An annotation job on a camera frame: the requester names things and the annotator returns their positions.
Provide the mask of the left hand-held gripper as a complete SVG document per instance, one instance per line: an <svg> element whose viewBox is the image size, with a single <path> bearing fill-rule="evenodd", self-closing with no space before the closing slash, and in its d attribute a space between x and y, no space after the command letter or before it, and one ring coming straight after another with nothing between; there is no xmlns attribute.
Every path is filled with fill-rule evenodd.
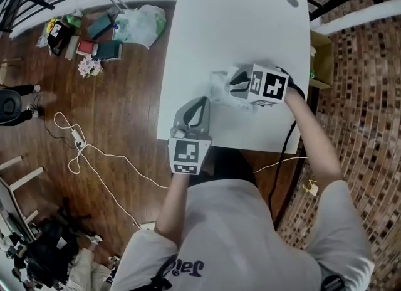
<svg viewBox="0 0 401 291"><path fill-rule="evenodd" d="M168 139L172 173L199 175L212 144L209 135L211 103L197 97L184 104L175 114ZM197 117L197 125L188 125Z"/></svg>

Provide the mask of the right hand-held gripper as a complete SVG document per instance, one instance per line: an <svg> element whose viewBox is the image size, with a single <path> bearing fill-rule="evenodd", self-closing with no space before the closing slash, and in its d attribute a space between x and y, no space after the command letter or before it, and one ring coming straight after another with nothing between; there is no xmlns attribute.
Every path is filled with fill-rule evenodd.
<svg viewBox="0 0 401 291"><path fill-rule="evenodd" d="M234 67L229 93L245 103L261 107L284 102L289 75L274 65L247 64Z"/></svg>

